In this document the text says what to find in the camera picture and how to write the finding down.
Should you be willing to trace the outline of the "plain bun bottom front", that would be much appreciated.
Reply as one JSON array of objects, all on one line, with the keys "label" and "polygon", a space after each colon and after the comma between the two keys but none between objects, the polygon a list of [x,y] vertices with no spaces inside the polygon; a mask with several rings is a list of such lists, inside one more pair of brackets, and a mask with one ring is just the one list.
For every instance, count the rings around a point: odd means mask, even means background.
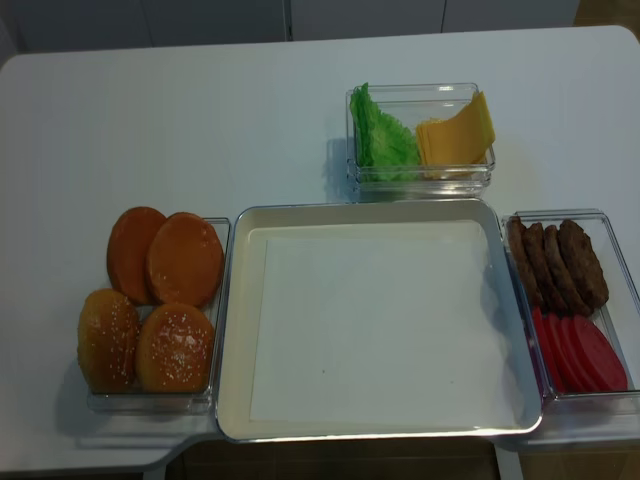
[{"label": "plain bun bottom front", "polygon": [[146,280],[155,300],[202,308],[215,296],[224,272],[215,228],[187,212],[161,225],[146,254]]}]

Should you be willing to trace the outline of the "plain bun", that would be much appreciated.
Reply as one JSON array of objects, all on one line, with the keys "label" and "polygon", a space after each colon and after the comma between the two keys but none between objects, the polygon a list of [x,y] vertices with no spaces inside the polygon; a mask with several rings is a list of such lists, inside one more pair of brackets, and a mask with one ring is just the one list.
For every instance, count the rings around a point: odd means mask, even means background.
[{"label": "plain bun", "polygon": [[151,207],[125,211],[112,227],[106,266],[112,287],[136,305],[151,305],[155,299],[147,286],[146,255],[166,217]]},{"label": "plain bun", "polygon": [[215,296],[224,272],[215,228],[187,212],[161,225],[146,254],[146,280],[155,300],[202,308]]}]

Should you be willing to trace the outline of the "green lettuce leaves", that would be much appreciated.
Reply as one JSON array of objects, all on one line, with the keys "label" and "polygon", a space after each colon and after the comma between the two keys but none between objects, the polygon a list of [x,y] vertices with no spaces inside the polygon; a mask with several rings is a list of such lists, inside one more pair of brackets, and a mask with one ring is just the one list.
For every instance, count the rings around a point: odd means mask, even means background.
[{"label": "green lettuce leaves", "polygon": [[357,163],[363,182],[409,182],[421,165],[414,134],[393,115],[383,112],[369,93],[369,84],[354,89],[350,112],[355,126]]}]

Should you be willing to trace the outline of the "clear lettuce cheese container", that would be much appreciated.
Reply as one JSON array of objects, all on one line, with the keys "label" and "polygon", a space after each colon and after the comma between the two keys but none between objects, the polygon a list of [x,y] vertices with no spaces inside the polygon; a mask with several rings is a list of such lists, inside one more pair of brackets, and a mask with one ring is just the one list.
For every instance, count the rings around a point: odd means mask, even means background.
[{"label": "clear lettuce cheese container", "polygon": [[[350,112],[350,98],[346,95],[346,162],[347,178],[361,196],[396,195],[415,198],[478,197],[488,187],[496,166],[493,145],[486,153],[486,162],[470,178],[453,180],[425,180],[425,168],[420,165],[418,179],[409,182],[363,182],[365,172],[357,163],[355,126]],[[482,92],[474,83],[371,85],[369,93],[383,112],[396,117],[415,136],[418,124],[430,118],[449,119],[468,104],[475,93]]]}]

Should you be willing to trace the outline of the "silver metal tray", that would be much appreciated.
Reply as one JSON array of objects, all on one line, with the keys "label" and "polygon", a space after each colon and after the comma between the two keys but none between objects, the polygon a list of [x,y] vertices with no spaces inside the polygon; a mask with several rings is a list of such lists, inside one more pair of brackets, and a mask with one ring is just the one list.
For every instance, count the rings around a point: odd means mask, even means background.
[{"label": "silver metal tray", "polygon": [[[382,423],[254,420],[250,416],[262,303],[266,243],[276,238],[388,237],[393,228],[424,228],[437,222],[474,221],[485,231],[492,279],[499,298],[498,329],[509,349],[507,363],[524,400],[512,428],[445,428]],[[494,210],[478,199],[394,203],[253,207],[237,219],[230,261],[228,300],[220,344],[215,415],[219,430],[234,441],[334,438],[519,435],[542,418],[538,384],[504,256]]]}]

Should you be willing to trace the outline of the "white paper sheet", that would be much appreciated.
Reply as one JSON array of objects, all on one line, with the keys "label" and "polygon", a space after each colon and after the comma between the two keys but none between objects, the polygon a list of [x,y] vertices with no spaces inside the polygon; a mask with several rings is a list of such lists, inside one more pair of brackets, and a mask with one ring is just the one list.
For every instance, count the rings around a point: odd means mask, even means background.
[{"label": "white paper sheet", "polygon": [[266,243],[254,420],[512,428],[524,400],[474,221]]}]

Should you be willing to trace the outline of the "yellow cheese slices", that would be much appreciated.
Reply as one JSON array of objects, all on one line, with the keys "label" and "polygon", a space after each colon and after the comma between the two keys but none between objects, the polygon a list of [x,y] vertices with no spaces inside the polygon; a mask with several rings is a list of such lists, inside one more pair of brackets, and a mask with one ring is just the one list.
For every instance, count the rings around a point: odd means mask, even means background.
[{"label": "yellow cheese slices", "polygon": [[479,172],[496,139],[483,92],[449,119],[430,118],[415,128],[425,180],[466,179]]}]

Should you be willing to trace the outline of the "sesame bun top right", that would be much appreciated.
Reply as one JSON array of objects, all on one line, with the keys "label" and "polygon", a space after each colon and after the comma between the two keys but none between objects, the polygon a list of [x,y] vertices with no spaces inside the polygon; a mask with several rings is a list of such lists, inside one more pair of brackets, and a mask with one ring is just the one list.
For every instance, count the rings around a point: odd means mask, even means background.
[{"label": "sesame bun top right", "polygon": [[198,308],[163,304],[144,320],[135,371],[145,392],[198,393],[209,381],[214,327]]}]

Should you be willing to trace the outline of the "sesame bun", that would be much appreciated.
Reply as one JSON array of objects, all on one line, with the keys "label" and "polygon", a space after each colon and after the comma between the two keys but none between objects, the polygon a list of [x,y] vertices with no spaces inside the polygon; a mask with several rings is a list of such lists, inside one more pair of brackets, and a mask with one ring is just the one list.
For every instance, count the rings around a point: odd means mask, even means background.
[{"label": "sesame bun", "polygon": [[163,304],[144,320],[135,371],[145,392],[198,393],[209,381],[214,327],[198,308]]},{"label": "sesame bun", "polygon": [[139,315],[122,293],[99,289],[85,299],[77,327],[77,359],[90,390],[124,393],[135,381]]}]

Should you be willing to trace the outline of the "plain bun bottom back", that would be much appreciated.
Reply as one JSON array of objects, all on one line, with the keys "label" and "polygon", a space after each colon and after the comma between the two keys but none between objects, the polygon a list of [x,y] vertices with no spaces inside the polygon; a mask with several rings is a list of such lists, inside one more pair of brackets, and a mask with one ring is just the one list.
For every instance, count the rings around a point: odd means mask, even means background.
[{"label": "plain bun bottom back", "polygon": [[151,305],[155,299],[147,286],[146,255],[166,217],[151,207],[125,211],[112,227],[106,266],[112,287],[136,305]]}]

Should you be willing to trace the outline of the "brown patty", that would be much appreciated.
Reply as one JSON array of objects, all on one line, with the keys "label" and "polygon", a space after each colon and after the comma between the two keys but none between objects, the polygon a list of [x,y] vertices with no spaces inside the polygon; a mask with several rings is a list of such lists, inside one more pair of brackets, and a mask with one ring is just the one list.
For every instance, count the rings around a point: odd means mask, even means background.
[{"label": "brown patty", "polygon": [[609,288],[590,237],[573,220],[560,224],[559,246],[566,267],[581,298],[591,309],[599,309],[609,300]]},{"label": "brown patty", "polygon": [[512,216],[507,222],[508,242],[511,254],[519,273],[520,281],[527,295],[531,307],[545,307],[546,303],[536,281],[535,274],[529,262],[523,244],[524,225],[517,216]]},{"label": "brown patty", "polygon": [[566,304],[566,311],[572,315],[589,317],[593,310],[580,296],[564,262],[559,248],[558,228],[555,225],[549,225],[544,230],[544,251],[555,287]]},{"label": "brown patty", "polygon": [[547,265],[544,233],[540,222],[534,223],[525,229],[523,244],[535,275],[537,286],[545,301],[546,310],[554,313],[566,313],[566,302],[556,288]]}]

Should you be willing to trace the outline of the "clear bun container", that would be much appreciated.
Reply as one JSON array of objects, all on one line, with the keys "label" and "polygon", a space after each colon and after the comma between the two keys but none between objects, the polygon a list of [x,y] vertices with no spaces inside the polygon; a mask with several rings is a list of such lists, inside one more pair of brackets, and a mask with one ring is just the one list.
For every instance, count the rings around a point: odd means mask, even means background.
[{"label": "clear bun container", "polygon": [[[182,413],[182,414],[201,414],[207,412],[212,403],[212,388],[213,388],[213,356],[215,350],[215,332],[216,325],[220,317],[220,311],[224,304],[224,281],[226,279],[227,261],[225,252],[228,243],[228,234],[230,229],[230,222],[226,218],[210,218],[204,219],[211,224],[221,241],[224,252],[224,272],[220,286],[213,297],[213,299],[202,308],[201,310],[211,324],[214,327],[214,345],[211,360],[211,368],[209,381],[206,385],[206,389],[198,393],[151,393],[142,390],[135,371],[135,381],[133,386],[124,393],[109,393],[109,394],[97,394],[93,393],[89,388],[88,403],[94,411],[106,411],[106,412],[128,412],[128,413]],[[163,303],[155,302],[151,305],[136,305],[132,303],[139,315],[139,334],[142,328],[144,320],[151,314],[151,312],[157,307],[163,305]]]}]

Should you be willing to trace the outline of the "sesame bun top left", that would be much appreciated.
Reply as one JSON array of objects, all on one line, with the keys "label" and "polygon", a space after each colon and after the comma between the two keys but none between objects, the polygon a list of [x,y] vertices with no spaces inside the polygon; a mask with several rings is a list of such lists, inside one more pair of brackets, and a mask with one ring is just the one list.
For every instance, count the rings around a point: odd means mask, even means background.
[{"label": "sesame bun top left", "polygon": [[135,381],[139,315],[122,293],[99,289],[85,299],[77,327],[77,359],[90,390],[124,393]]}]

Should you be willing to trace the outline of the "red tomato slice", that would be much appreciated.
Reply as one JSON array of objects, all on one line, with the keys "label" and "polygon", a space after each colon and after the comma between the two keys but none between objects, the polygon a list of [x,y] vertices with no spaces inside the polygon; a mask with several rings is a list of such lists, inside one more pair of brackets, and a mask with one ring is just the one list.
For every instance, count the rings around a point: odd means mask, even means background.
[{"label": "red tomato slice", "polygon": [[546,333],[544,317],[538,306],[533,308],[532,320],[534,323],[536,336],[540,345],[542,357],[544,359],[546,370],[548,373],[549,382],[553,387],[553,390],[557,394],[564,394],[566,392],[565,385],[563,383],[562,376],[560,375],[556,366],[553,351]]},{"label": "red tomato slice", "polygon": [[557,329],[558,322],[559,318],[554,313],[548,313],[543,318],[543,325],[550,344],[555,369],[558,372],[558,376],[561,378],[561,380],[558,380],[556,384],[563,385],[563,389],[559,389],[563,393],[581,393],[583,391],[583,385],[562,350],[562,342]]},{"label": "red tomato slice", "polygon": [[575,344],[571,339],[569,330],[570,321],[571,318],[563,317],[559,323],[563,351],[565,353],[565,356],[567,357],[567,361],[571,366],[573,373],[575,374],[577,382],[580,385],[580,391],[584,393],[598,392],[598,384],[582,365],[580,357],[578,356],[577,350],[575,348]]},{"label": "red tomato slice", "polygon": [[600,391],[621,392],[628,389],[627,375],[604,334],[589,320],[575,316],[570,333],[579,361]]}]

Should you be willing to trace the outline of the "clear patty tomato container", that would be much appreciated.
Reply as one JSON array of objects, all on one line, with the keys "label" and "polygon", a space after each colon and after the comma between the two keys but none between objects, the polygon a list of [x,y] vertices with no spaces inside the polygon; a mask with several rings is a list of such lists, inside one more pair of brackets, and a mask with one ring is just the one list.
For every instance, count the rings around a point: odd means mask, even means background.
[{"label": "clear patty tomato container", "polygon": [[610,297],[590,320],[610,342],[625,370],[628,390],[621,393],[561,394],[555,390],[533,332],[532,314],[524,309],[525,297],[517,278],[507,240],[508,215],[500,219],[504,256],[520,311],[520,326],[529,342],[529,356],[538,384],[542,414],[601,414],[609,417],[639,411],[639,294],[606,214],[597,209],[523,211],[516,214],[524,225],[536,221],[544,227],[570,219],[583,228],[603,268]]}]

